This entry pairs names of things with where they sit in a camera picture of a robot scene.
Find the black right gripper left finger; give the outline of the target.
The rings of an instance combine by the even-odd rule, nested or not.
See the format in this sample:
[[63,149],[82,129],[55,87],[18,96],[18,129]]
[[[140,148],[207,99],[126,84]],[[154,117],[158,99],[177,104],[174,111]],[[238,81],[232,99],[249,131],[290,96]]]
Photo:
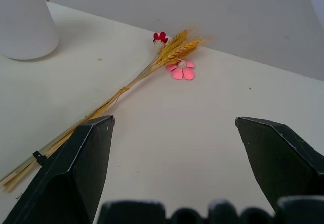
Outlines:
[[92,224],[106,181],[114,116],[77,126],[47,160],[3,224]]

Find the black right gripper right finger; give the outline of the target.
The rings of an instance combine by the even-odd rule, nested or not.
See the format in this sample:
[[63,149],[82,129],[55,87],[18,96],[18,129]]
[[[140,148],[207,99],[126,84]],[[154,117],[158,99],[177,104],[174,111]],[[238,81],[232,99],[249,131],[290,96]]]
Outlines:
[[254,177],[270,203],[287,196],[324,196],[324,155],[285,124],[237,117]]

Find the white ceramic vase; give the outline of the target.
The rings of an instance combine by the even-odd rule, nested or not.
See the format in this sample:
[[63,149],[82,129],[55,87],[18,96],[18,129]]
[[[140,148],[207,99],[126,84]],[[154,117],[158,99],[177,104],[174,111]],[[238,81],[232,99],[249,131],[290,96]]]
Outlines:
[[54,51],[58,43],[45,0],[0,0],[0,54],[37,59]]

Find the dried wheat stalk bundle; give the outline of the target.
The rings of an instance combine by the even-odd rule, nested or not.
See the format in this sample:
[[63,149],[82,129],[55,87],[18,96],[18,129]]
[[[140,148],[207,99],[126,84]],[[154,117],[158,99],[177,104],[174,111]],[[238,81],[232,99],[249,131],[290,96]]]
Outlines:
[[182,63],[188,56],[197,51],[207,41],[207,38],[195,36],[192,30],[186,29],[176,34],[166,43],[159,45],[158,51],[153,60],[134,79],[121,87],[104,104],[85,115],[83,119],[69,127],[40,151],[35,151],[30,158],[0,181],[0,188],[3,188],[3,192],[5,193],[12,191],[36,166],[43,165],[44,162],[72,136],[77,126],[88,120],[101,116],[110,107],[112,107],[112,105],[115,104],[123,94],[129,91],[141,80],[147,78],[162,67]]

